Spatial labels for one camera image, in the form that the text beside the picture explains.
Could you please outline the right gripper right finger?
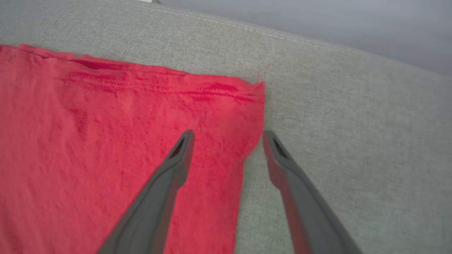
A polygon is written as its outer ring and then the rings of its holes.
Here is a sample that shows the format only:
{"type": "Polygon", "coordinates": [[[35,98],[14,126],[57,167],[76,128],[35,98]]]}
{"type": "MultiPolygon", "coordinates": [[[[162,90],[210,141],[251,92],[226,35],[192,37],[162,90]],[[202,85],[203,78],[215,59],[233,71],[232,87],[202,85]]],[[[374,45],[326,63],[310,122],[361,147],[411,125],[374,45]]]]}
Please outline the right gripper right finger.
{"type": "Polygon", "coordinates": [[[363,254],[277,135],[263,132],[270,180],[280,191],[295,254],[363,254]]]}

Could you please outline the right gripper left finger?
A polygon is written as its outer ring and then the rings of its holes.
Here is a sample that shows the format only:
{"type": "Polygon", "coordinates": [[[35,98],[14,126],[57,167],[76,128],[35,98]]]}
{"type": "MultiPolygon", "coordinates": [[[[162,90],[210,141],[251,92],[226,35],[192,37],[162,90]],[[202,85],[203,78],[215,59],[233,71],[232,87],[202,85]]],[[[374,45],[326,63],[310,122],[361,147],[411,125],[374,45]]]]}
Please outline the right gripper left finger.
{"type": "Polygon", "coordinates": [[[185,184],[194,147],[186,130],[149,177],[97,254],[163,254],[178,190],[185,184]]]}

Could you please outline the red and white shirt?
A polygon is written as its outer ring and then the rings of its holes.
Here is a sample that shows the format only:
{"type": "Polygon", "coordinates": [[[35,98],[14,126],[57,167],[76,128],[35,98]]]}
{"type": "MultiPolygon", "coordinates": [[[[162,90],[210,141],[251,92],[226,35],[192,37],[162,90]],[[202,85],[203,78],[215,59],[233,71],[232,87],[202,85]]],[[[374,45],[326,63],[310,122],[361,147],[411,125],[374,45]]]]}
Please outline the red and white shirt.
{"type": "Polygon", "coordinates": [[[194,131],[165,254],[233,254],[265,83],[0,45],[0,254],[94,254],[194,131]]]}

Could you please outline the grey fabric sofa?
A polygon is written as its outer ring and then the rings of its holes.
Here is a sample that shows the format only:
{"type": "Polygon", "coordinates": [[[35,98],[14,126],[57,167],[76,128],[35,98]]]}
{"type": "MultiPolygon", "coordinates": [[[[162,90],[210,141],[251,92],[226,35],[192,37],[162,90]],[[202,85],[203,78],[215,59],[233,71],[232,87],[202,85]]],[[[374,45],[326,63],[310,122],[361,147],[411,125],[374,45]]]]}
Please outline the grey fabric sofa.
{"type": "Polygon", "coordinates": [[[0,0],[0,43],[257,81],[364,254],[452,254],[452,77],[137,0],[0,0]]]}

